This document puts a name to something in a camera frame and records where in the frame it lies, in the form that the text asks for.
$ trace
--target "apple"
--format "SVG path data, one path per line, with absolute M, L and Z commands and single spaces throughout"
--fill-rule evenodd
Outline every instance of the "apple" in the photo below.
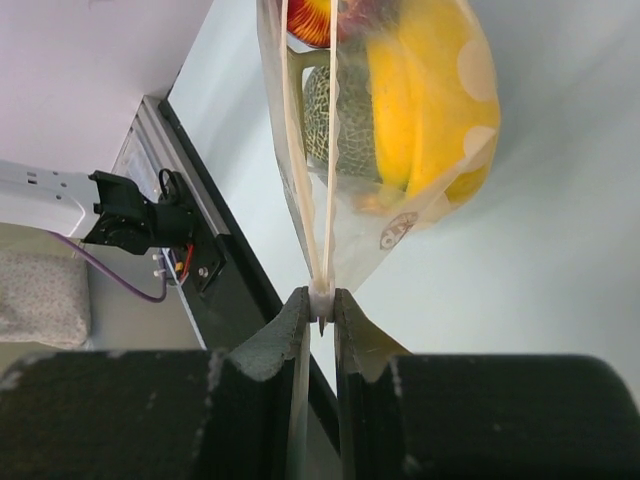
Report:
M 398 0 L 339 0 L 338 40 L 366 31 L 384 7 Z M 287 30 L 314 48 L 328 48 L 331 0 L 289 0 Z

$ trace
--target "white table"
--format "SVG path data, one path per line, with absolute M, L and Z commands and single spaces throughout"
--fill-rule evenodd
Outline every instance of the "white table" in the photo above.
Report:
M 357 292 L 422 352 L 586 353 L 640 399 L 640 3 L 476 0 L 504 111 L 478 197 Z M 216 0 L 170 96 L 285 299 L 308 273 L 276 168 L 255 2 Z M 333 340 L 312 352 L 335 388 Z

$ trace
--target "brown printed logo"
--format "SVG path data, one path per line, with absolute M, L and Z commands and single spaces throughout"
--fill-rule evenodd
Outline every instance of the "brown printed logo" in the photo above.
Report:
M 391 250 L 418 221 L 416 212 L 401 213 L 389 222 L 380 235 L 380 250 Z

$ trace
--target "plastic bag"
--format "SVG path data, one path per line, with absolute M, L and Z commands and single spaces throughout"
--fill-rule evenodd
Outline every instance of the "plastic bag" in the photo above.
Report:
M 412 228 L 484 183 L 500 126 L 488 42 L 464 0 L 257 2 L 275 153 L 312 285 L 354 291 Z

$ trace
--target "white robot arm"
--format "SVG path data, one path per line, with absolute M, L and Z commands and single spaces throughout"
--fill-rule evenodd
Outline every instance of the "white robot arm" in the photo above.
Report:
M 142 255 L 151 247 L 183 247 L 193 233 L 193 209 L 182 178 L 167 172 L 158 203 L 130 179 L 28 167 L 0 160 L 0 223 L 35 227 L 85 243 Z

